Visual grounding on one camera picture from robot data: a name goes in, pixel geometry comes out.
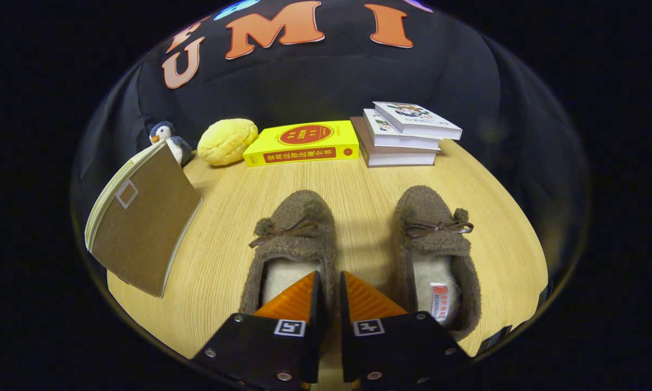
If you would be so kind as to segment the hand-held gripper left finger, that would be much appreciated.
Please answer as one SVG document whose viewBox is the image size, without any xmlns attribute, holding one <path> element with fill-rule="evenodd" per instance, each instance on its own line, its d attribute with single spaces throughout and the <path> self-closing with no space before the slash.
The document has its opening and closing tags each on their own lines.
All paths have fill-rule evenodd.
<svg viewBox="0 0 652 391">
<path fill-rule="evenodd" d="M 192 364 L 243 390 L 309 390 L 325 331 L 321 279 L 312 272 L 254 314 L 229 316 Z"/>
</svg>

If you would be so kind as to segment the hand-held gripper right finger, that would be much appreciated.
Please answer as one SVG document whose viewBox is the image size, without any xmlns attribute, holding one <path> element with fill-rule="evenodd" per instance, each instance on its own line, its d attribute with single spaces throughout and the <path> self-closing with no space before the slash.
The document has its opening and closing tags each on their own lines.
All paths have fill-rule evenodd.
<svg viewBox="0 0 652 391">
<path fill-rule="evenodd" d="M 426 311 L 406 312 L 350 272 L 340 275 L 341 363 L 354 390 L 436 390 L 471 364 Z"/>
</svg>

